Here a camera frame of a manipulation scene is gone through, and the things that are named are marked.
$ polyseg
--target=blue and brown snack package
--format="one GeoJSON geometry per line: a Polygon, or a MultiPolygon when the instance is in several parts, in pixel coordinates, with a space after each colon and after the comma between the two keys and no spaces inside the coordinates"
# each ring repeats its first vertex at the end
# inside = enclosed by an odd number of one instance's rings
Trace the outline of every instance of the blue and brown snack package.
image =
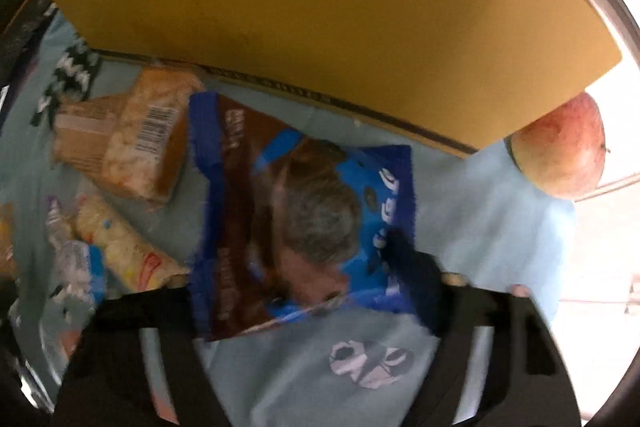
{"type": "Polygon", "coordinates": [[[347,305],[412,311],[381,257],[396,210],[414,236],[409,147],[341,147],[215,92],[192,95],[190,134],[210,182],[190,275],[200,333],[222,339],[347,305]]]}

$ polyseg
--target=barcode label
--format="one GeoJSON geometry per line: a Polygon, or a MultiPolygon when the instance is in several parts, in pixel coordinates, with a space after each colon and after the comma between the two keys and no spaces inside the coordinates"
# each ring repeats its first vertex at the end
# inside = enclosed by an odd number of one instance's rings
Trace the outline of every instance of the barcode label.
{"type": "Polygon", "coordinates": [[[178,110],[171,107],[149,106],[138,133],[135,150],[160,156],[174,127],[177,114],[178,110]]]}

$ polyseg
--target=packaged bread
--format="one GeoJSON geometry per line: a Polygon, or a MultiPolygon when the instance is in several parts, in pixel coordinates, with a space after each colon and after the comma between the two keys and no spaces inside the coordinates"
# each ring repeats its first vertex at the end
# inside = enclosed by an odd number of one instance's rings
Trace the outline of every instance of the packaged bread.
{"type": "Polygon", "coordinates": [[[119,196],[164,203],[186,155],[189,97],[202,89],[193,71],[144,68],[126,93],[63,105],[54,154],[119,196]]]}
{"type": "Polygon", "coordinates": [[[11,203],[0,204],[0,277],[17,279],[13,244],[14,210],[11,203]]]}
{"type": "Polygon", "coordinates": [[[186,282],[189,270],[148,243],[97,192],[79,196],[76,231],[102,250],[104,265],[132,292],[186,282]]]}

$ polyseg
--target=green and white patterned object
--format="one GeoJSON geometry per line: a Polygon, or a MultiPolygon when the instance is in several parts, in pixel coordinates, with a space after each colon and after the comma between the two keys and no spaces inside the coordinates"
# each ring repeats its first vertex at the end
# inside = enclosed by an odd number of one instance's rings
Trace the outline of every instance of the green and white patterned object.
{"type": "Polygon", "coordinates": [[[82,39],[69,46],[53,72],[55,80],[38,99],[31,125],[39,126],[46,111],[49,126],[53,127],[56,111],[63,102],[86,100],[101,65],[102,57],[92,51],[82,39]]]}

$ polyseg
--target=cookie picture on package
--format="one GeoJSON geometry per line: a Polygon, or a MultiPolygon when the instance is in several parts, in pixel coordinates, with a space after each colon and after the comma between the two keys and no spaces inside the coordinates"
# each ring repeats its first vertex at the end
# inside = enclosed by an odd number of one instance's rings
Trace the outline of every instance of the cookie picture on package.
{"type": "Polygon", "coordinates": [[[202,253],[212,261],[213,338],[388,293],[380,249],[399,188],[390,172],[215,93],[192,96],[190,120],[196,162],[223,195],[207,223],[217,241],[202,253]],[[217,158],[203,155],[216,148],[217,158]]]}

